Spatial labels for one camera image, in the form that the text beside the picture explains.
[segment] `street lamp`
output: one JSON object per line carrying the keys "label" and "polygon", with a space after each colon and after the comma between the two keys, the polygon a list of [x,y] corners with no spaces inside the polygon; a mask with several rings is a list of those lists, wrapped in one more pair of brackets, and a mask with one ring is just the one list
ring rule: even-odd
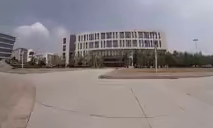
{"label": "street lamp", "polygon": [[24,68],[24,51],[23,49],[21,49],[21,68],[23,69]]}
{"label": "street lamp", "polygon": [[199,39],[193,39],[193,41],[195,42],[195,49],[196,49],[196,53],[198,52],[198,41]]}
{"label": "street lamp", "polygon": [[155,55],[155,71],[157,73],[157,42],[154,41],[155,32],[153,32],[154,55]]}

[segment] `glass facade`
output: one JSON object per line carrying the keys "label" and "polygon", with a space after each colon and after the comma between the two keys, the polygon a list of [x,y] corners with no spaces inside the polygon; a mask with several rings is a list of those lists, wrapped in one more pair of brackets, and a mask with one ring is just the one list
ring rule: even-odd
{"label": "glass facade", "polygon": [[0,33],[0,59],[9,58],[16,38]]}

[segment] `white building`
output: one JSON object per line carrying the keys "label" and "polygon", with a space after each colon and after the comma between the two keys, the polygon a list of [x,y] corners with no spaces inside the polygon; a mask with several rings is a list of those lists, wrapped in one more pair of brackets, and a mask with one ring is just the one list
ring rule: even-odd
{"label": "white building", "polygon": [[166,50],[165,35],[155,31],[117,31],[88,32],[76,34],[76,50],[78,56],[85,56],[90,51],[99,51],[105,56],[116,55],[119,50],[154,49]]}
{"label": "white building", "polygon": [[165,34],[157,31],[85,32],[63,40],[63,57],[69,63],[71,54],[86,56],[122,56],[135,50],[167,50]]}
{"label": "white building", "polygon": [[18,61],[22,61],[23,58],[23,62],[29,62],[31,61],[32,56],[34,55],[34,51],[32,49],[26,49],[26,48],[17,48],[14,49],[12,52],[11,57],[15,58]]}

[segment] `lamp post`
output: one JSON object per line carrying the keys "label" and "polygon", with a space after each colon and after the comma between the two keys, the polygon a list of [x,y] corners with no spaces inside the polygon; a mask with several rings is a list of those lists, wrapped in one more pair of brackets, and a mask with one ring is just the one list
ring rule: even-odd
{"label": "lamp post", "polygon": [[157,73],[157,42],[154,41],[155,32],[153,32],[154,55],[155,55],[155,72]]}
{"label": "lamp post", "polygon": [[24,51],[21,49],[21,68],[24,68]]}

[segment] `pole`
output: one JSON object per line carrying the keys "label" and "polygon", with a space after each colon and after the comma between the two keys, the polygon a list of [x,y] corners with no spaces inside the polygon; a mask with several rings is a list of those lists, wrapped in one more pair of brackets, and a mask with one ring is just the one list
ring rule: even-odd
{"label": "pole", "polygon": [[155,54],[155,71],[157,73],[157,43],[154,42],[154,32],[153,32],[153,43],[154,43],[154,54]]}
{"label": "pole", "polygon": [[21,64],[21,68],[23,69],[24,68],[24,52],[22,51],[22,58],[21,58],[21,62],[22,62],[22,64]]}

